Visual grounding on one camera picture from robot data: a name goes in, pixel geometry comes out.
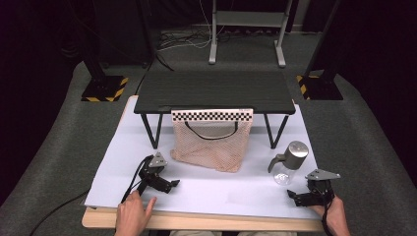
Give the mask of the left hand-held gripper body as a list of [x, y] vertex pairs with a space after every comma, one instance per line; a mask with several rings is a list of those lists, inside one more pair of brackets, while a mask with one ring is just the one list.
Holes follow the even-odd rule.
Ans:
[[150, 155], [145, 158], [145, 162], [140, 169], [139, 177], [141, 183], [138, 187], [139, 194], [141, 195], [147, 187], [154, 188], [156, 185], [163, 185], [159, 173], [167, 165], [167, 162], [163, 158], [160, 152], [155, 155]]

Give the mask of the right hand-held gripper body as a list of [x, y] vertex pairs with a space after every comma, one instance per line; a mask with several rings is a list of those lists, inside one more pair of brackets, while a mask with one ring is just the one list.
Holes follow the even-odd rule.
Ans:
[[339, 179], [338, 173], [332, 173], [322, 169], [313, 170], [306, 176], [307, 187], [310, 190], [307, 200], [309, 206], [327, 206], [334, 198], [331, 181]]

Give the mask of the glass bottle with metal cap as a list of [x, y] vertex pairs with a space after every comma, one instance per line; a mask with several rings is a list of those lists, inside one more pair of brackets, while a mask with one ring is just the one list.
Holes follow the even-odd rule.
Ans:
[[268, 165], [268, 173], [279, 185], [289, 185], [309, 154], [309, 148], [300, 141], [291, 142], [284, 154], [277, 154]]

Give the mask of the pink mesh bag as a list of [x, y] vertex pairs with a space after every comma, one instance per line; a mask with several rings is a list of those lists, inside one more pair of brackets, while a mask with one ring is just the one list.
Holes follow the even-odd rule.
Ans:
[[237, 172], [246, 154], [252, 109], [172, 110], [177, 161], [221, 172]]

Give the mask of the person's right hand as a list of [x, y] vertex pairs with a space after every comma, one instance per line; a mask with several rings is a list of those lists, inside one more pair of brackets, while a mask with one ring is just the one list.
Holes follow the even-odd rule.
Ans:
[[341, 198], [335, 196], [328, 210], [325, 210], [323, 206], [310, 206], [310, 209], [319, 216], [327, 215], [327, 227], [332, 236], [350, 236]]

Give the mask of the person's left hand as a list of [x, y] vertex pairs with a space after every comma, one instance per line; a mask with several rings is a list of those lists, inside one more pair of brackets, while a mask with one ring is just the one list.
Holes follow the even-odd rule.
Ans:
[[114, 236], [140, 236], [149, 223], [156, 200], [157, 197], [151, 198], [144, 207], [138, 191], [129, 194], [117, 208]]

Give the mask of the white paper sheet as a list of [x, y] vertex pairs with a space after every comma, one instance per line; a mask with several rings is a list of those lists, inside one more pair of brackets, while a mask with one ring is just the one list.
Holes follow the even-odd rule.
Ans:
[[165, 194], [153, 188], [144, 191], [146, 202], [156, 197], [155, 209], [159, 211], [192, 212], [266, 216], [282, 218], [315, 219], [310, 209], [296, 206], [287, 195], [289, 190], [306, 193], [306, 175], [317, 168], [312, 153], [294, 174], [288, 186], [275, 183], [268, 172], [270, 161], [278, 153], [285, 152], [293, 141], [310, 143], [302, 112], [291, 115], [284, 127], [277, 147], [269, 147], [267, 129], [262, 115], [254, 117], [246, 155], [240, 169], [235, 173], [219, 172], [195, 166], [171, 158], [174, 145], [171, 117], [163, 117], [161, 135], [154, 149], [140, 115], [134, 112], [135, 95], [128, 98], [121, 120], [109, 147], [101, 161], [85, 205], [87, 207], [117, 207], [141, 161], [157, 151], [167, 161], [161, 177], [177, 180], [179, 184]]

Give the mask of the black stand with striped base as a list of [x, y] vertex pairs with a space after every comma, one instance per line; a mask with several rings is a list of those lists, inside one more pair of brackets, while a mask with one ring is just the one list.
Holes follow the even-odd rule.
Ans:
[[298, 85], [301, 90], [303, 97], [306, 100], [341, 100], [342, 96], [335, 85], [333, 79], [327, 80], [322, 76], [311, 76], [311, 72], [315, 66], [315, 63], [319, 57], [322, 45], [328, 34], [328, 30], [332, 24], [334, 16], [338, 10], [341, 0], [334, 0], [334, 5], [331, 9], [331, 12], [328, 16], [328, 20], [325, 24], [324, 31], [321, 38], [314, 50], [312, 58], [308, 64], [307, 69], [305, 70], [302, 76], [297, 77]]
[[106, 76], [89, 45], [82, 22], [69, 0], [62, 0], [67, 8], [78, 49], [90, 74], [90, 81], [82, 94], [82, 101], [117, 101], [128, 79], [123, 76]]

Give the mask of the small black raised table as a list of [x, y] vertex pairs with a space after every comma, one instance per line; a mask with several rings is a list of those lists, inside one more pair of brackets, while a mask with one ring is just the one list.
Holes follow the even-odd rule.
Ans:
[[163, 116], [175, 108], [251, 108], [264, 116], [281, 114], [284, 120], [295, 113], [286, 81], [278, 72], [153, 71], [143, 78], [134, 109], [153, 148], [158, 147], [161, 127], [153, 131], [148, 116]]

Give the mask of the grey metal stand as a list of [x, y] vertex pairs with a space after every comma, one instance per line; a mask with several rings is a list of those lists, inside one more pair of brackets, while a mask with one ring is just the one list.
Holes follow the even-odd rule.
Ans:
[[282, 42], [290, 17], [293, 0], [285, 0], [286, 5], [282, 12], [241, 12], [241, 11], [218, 11], [217, 0], [212, 0], [211, 10], [211, 33], [210, 51], [208, 63], [214, 65], [217, 52], [217, 27], [256, 27], [256, 28], [279, 28], [278, 40], [273, 42], [277, 64], [280, 68], [286, 67], [282, 50]]

